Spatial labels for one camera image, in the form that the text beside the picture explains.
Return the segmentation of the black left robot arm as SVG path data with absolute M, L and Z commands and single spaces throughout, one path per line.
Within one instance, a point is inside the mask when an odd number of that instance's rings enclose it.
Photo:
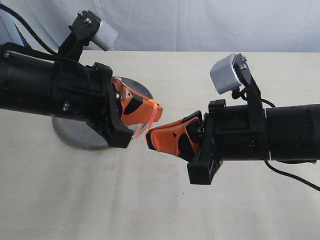
M 152 124 L 163 114 L 108 65 L 82 65 L 10 42 L 0 47 L 0 107 L 84 122 L 110 147 L 122 149 L 134 135 L 132 125 Z

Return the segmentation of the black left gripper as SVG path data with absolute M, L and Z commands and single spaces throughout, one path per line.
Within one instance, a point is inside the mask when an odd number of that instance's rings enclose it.
M 51 116 L 85 122 L 109 148 L 127 148 L 133 136 L 127 126 L 148 123 L 154 103 L 150 91 L 140 82 L 112 76 L 112 69 L 98 62 L 92 66 L 57 65 Z

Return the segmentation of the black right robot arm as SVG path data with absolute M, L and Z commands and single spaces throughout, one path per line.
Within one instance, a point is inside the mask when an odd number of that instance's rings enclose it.
M 149 149 L 187 162 L 189 182 L 211 184 L 225 161 L 315 163 L 320 158 L 317 104 L 263 108 L 211 101 L 176 122 L 150 129 Z

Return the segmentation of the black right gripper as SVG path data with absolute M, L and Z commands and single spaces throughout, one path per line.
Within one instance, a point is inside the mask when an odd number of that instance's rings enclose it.
M 200 145 L 197 130 L 202 122 L 202 112 L 197 110 L 183 119 L 152 128 L 145 136 L 147 146 L 192 161 L 187 164 L 192 185 L 210 185 L 225 161 L 269 160 L 267 119 L 261 102 L 228 106 L 224 99 L 211 101 Z

